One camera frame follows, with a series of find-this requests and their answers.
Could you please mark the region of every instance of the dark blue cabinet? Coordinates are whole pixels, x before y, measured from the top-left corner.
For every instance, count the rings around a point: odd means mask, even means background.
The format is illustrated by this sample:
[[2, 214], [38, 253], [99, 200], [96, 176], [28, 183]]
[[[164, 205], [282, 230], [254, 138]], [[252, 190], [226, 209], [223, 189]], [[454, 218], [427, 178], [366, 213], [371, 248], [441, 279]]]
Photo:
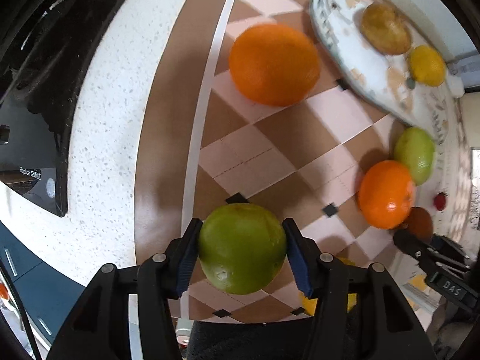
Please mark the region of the dark blue cabinet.
[[50, 342], [85, 287], [42, 262], [15, 282], [27, 313]]
[[42, 262], [0, 222], [0, 258], [13, 281]]

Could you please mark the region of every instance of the green fruit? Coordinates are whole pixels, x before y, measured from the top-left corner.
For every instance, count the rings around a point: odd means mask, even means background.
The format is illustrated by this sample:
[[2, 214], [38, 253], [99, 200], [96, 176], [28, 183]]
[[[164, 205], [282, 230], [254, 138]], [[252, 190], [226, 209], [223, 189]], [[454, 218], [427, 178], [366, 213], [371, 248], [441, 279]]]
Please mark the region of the green fruit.
[[216, 288], [245, 295], [261, 290], [277, 275], [287, 239], [280, 222], [265, 208], [227, 204], [203, 223], [198, 249], [203, 272]]
[[425, 130], [407, 128], [394, 150], [394, 159], [410, 171], [415, 184], [422, 185], [431, 175], [435, 155], [435, 142]]

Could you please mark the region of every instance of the small black square tile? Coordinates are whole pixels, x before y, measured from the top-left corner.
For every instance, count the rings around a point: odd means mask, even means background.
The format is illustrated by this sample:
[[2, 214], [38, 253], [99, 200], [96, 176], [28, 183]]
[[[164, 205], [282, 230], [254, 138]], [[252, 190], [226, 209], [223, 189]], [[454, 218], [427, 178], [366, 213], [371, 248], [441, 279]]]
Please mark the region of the small black square tile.
[[329, 205], [325, 206], [322, 208], [322, 211], [325, 212], [325, 214], [331, 218], [338, 212], [338, 208], [335, 207], [333, 203], [330, 203]]
[[347, 82], [345, 81], [344, 78], [338, 79], [337, 84], [340, 88], [342, 88], [342, 90], [345, 90], [345, 89], [349, 88], [349, 85], [347, 84]]
[[304, 311], [305, 309], [303, 307], [299, 307], [298, 309], [291, 311], [290, 314], [299, 315], [299, 314], [302, 314]]
[[228, 312], [227, 310], [224, 310], [224, 309], [214, 311], [212, 314], [216, 315], [218, 318], [229, 317], [232, 315], [231, 312]]
[[235, 195], [232, 195], [229, 198], [225, 199], [225, 202], [227, 204], [250, 203], [240, 192], [237, 192]]

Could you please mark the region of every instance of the black stove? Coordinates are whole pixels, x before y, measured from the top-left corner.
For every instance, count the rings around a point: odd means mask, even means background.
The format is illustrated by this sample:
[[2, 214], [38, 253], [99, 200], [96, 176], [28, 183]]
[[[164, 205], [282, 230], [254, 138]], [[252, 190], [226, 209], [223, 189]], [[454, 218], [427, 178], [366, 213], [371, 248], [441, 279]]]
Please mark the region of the black stove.
[[123, 1], [0, 0], [0, 181], [58, 216], [80, 88]]

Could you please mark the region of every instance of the potato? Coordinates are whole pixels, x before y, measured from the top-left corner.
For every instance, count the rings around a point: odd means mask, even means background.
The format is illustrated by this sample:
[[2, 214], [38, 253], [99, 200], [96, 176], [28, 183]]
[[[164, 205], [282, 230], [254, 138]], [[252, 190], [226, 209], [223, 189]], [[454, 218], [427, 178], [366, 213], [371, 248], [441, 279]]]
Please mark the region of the potato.
[[404, 21], [394, 8], [386, 4], [373, 3], [365, 9], [360, 31], [382, 54], [404, 54], [412, 45], [412, 37]]

